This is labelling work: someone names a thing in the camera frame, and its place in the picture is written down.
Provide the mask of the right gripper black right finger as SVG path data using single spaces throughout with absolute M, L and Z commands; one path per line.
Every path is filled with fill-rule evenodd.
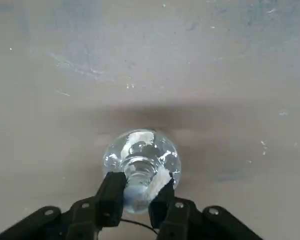
M 195 203 L 175 196 L 170 180 L 149 204 L 151 226 L 158 240 L 260 240 L 252 229 L 225 208 L 198 210 Z

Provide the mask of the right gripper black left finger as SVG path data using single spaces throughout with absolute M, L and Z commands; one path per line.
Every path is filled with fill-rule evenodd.
M 123 172 L 109 172 L 96 195 L 68 211 L 45 206 L 0 233 L 0 240 L 96 240 L 102 228 L 117 227 L 124 208 Z

